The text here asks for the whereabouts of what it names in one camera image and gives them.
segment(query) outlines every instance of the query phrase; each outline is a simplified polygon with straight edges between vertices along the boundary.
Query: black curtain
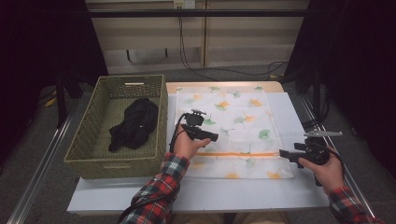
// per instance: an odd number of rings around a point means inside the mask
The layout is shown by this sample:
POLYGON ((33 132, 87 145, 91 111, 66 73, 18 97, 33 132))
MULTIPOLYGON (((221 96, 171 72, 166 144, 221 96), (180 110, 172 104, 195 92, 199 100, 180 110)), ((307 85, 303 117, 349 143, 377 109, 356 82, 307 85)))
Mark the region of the black curtain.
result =
POLYGON ((55 85, 60 74, 69 86, 94 85, 108 72, 84 0, 5 0, 0 10, 2 162, 33 117, 43 87, 55 85))

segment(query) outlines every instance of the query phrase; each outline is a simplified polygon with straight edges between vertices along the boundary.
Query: person's left hand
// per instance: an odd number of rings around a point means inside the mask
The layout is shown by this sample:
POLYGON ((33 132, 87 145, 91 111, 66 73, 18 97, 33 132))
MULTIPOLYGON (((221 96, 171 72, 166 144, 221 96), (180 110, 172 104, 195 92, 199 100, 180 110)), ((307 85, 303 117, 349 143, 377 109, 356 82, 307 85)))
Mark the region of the person's left hand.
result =
POLYGON ((187 133, 178 125, 177 140, 174 146, 174 152, 180 156, 191 160, 195 156, 200 147, 205 147, 210 143, 210 138, 204 140, 193 141, 189 138, 187 133))

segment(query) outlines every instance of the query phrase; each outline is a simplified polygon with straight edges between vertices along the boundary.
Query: wicker basket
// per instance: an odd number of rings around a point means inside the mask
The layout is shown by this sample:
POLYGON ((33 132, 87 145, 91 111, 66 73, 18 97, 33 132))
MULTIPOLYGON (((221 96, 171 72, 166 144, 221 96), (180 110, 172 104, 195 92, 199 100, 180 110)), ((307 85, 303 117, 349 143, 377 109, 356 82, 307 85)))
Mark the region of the wicker basket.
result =
POLYGON ((64 158, 85 179, 152 176, 166 149, 168 93, 163 75, 99 77, 77 133, 64 158), (158 125, 142 147, 108 151, 108 131, 123 121, 134 100, 147 97, 159 107, 158 125))

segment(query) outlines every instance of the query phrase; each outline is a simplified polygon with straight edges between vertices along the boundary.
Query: metal rail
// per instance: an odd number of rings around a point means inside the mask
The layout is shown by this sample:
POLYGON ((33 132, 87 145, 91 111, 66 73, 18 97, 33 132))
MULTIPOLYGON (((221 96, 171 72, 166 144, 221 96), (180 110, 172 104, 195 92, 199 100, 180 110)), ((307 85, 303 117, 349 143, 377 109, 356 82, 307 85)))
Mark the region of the metal rail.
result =
POLYGON ((78 101, 75 101, 71 105, 69 115, 66 118, 64 124, 61 126, 61 128, 56 130, 51 142, 49 143, 49 147, 47 148, 47 151, 43 156, 43 159, 35 170, 35 174, 30 180, 29 185, 27 186, 26 190, 24 191, 20 200, 15 206, 14 211, 8 219, 7 224, 22 224, 26 219, 30 208, 32 207, 32 204, 35 201, 35 197, 41 189, 41 185, 47 174, 48 169, 50 168, 50 164, 52 163, 53 158, 58 151, 59 145, 64 139, 64 135, 66 134, 66 131, 70 125, 70 121, 76 110, 77 104, 78 101))
POLYGON ((305 17, 323 15, 325 11, 306 9, 90 9, 91 18, 148 18, 148 17, 305 17))
MULTIPOLYGON (((314 107, 312 106, 312 104, 309 101, 309 99, 306 96, 303 96, 301 100, 302 100, 302 103, 304 105, 306 114, 309 116, 309 118, 315 119, 315 114, 313 112, 314 107)), ((325 127, 321 123, 315 125, 315 128, 318 129, 318 130, 321 130, 321 131, 326 131, 325 127)), ((330 137, 325 137, 324 139, 325 139, 327 145, 333 147, 336 151, 338 151, 330 137)), ((346 173, 345 173, 345 175, 346 175, 346 184, 352 190, 353 194, 359 199, 359 201, 361 201, 361 205, 363 206, 363 209, 365 210, 365 212, 367 214, 370 214, 372 217, 375 217, 374 212, 373 212, 370 204, 368 203, 366 197, 361 192, 361 189, 359 189, 357 183, 353 179, 352 174, 349 172, 349 170, 347 169, 346 165, 345 165, 345 167, 346 167, 346 173)))

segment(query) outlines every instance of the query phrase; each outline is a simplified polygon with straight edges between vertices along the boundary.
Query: black cable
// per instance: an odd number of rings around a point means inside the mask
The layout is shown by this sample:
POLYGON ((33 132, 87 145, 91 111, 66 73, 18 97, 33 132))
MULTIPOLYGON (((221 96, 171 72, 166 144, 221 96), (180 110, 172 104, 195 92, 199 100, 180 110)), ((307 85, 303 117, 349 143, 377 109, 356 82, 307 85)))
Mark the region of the black cable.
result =
POLYGON ((189 65, 189 62, 187 61, 187 56, 186 56, 186 50, 184 49, 184 37, 183 37, 183 20, 181 17, 178 17, 178 26, 179 26, 179 35, 180 35, 180 60, 183 63, 184 67, 187 68, 188 70, 192 71, 196 76, 199 77, 206 77, 210 80, 217 81, 213 77, 207 77, 201 74, 196 73, 189 65))
POLYGON ((283 65, 283 63, 287 63, 287 62, 273 62, 268 64, 267 67, 267 72, 265 73, 259 73, 259 74, 251 74, 251 73, 245 73, 245 72, 239 72, 239 71, 235 71, 235 70, 231 70, 231 69, 226 69, 226 68, 191 68, 189 65, 189 62, 187 60, 187 56, 186 56, 186 51, 185 51, 185 47, 184 47, 184 36, 183 36, 183 20, 181 19, 181 17, 178 17, 178 24, 179 24, 179 38, 180 38, 180 60, 183 63, 184 67, 187 68, 188 70, 192 71, 195 75, 200 76, 200 77, 206 77, 209 78, 211 80, 217 81, 216 79, 212 78, 212 77, 207 77, 204 76, 202 74, 198 74, 197 71, 206 71, 206 70, 217 70, 217 71, 227 71, 227 72, 233 72, 233 73, 238 73, 238 74, 242 74, 242 75, 246 75, 246 76, 253 76, 253 77, 257 77, 257 76, 265 76, 265 75, 269 75, 270 73, 274 72, 275 70, 277 70, 279 67, 281 67, 283 65), (275 63, 280 63, 280 65, 278 65, 275 69, 273 70, 269 70, 270 66, 272 64, 275 63))
POLYGON ((302 122, 303 128, 307 129, 320 124, 327 118, 329 111, 330 111, 330 94, 326 92, 325 103, 323 104, 320 111, 320 118, 314 118, 309 121, 302 122))
POLYGON ((177 189, 172 191, 170 194, 164 194, 163 196, 159 196, 158 198, 146 199, 145 201, 136 203, 137 200, 131 201, 131 206, 125 209, 119 217, 118 223, 121 223, 130 213, 132 213, 135 209, 145 206, 148 203, 157 203, 163 200, 174 200, 178 192, 180 191, 180 185, 177 185, 177 189))
POLYGON ((180 118, 178 119, 177 124, 176 124, 176 127, 175 127, 175 131, 174 131, 174 133, 173 133, 173 135, 172 135, 171 143, 169 144, 169 152, 174 152, 175 142, 176 142, 176 139, 177 139, 177 137, 178 137, 178 135, 179 135, 179 133, 177 133, 178 125, 180 124, 181 120, 182 120, 183 118, 187 117, 188 115, 189 115, 188 113, 184 113, 184 114, 182 114, 182 115, 180 116, 180 118))

